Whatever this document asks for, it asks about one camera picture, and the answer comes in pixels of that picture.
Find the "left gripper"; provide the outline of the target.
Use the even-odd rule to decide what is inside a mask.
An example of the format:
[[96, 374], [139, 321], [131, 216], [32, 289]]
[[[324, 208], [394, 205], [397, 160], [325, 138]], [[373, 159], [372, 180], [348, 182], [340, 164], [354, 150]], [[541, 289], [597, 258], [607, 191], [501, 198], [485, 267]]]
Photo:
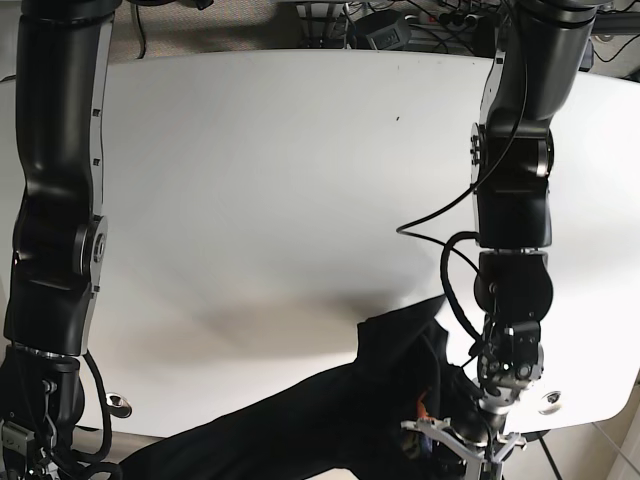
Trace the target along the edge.
[[465, 467], [463, 479], [503, 479], [507, 457], [516, 448], [524, 450], [527, 447], [527, 440], [516, 432], [506, 436], [496, 433], [484, 444], [475, 444], [459, 435], [451, 426], [449, 418], [438, 420], [425, 417], [403, 421], [401, 427], [430, 439], [432, 448], [439, 446], [451, 451]]

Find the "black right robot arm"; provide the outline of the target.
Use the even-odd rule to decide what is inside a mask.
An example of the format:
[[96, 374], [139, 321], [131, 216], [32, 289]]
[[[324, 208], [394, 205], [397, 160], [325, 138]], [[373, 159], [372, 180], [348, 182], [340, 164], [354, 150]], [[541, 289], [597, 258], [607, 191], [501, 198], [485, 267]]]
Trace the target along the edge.
[[100, 290], [102, 115], [114, 1], [25, 1], [15, 128], [24, 191], [12, 238], [1, 365], [5, 479], [88, 479], [102, 453], [71, 448], [80, 365]]

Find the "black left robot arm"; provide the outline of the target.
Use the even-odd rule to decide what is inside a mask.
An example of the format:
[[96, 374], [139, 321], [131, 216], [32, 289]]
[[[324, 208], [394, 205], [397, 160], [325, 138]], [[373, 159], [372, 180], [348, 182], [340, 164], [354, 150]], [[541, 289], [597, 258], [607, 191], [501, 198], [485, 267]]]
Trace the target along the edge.
[[[476, 375], [456, 368], [451, 411], [409, 427], [431, 446], [440, 479], [499, 479], [505, 459], [524, 447], [506, 418], [542, 375], [541, 323], [553, 301], [547, 248], [552, 242], [550, 129], [579, 70], [595, 22], [594, 1], [505, 1], [478, 122], [471, 132], [473, 231], [443, 247], [440, 280], [451, 310], [472, 337]], [[485, 318], [476, 330], [449, 279], [455, 245], [480, 249], [474, 297]]]

